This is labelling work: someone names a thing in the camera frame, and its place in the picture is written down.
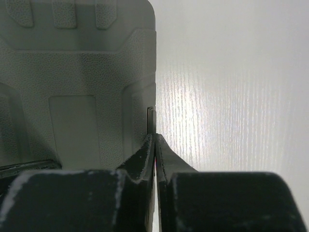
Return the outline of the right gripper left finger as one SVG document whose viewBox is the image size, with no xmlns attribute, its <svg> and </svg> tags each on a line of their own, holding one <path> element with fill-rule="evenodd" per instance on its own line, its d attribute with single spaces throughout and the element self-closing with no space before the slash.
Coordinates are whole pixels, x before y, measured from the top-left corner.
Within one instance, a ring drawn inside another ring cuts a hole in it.
<svg viewBox="0 0 309 232">
<path fill-rule="evenodd" d="M 115 170 L 67 171 L 50 162 L 6 167 L 3 232 L 150 232 L 155 138 Z"/>
</svg>

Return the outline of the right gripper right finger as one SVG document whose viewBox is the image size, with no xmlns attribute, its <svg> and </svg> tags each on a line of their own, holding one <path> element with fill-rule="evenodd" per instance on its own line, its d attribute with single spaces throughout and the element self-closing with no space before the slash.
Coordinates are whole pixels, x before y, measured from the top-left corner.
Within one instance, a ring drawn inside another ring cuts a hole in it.
<svg viewBox="0 0 309 232">
<path fill-rule="evenodd" d="M 286 182 L 271 172 L 199 172 L 155 141 L 162 232 L 303 232 Z"/>
</svg>

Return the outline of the grey plastic tool case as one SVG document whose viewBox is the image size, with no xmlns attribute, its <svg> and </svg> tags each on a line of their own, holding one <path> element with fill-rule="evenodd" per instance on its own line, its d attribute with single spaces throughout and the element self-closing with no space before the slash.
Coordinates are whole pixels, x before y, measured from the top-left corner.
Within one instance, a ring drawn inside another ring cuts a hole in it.
<svg viewBox="0 0 309 232">
<path fill-rule="evenodd" d="M 1 165 L 116 168 L 146 137 L 155 71 L 146 0 L 1 1 Z"/>
</svg>

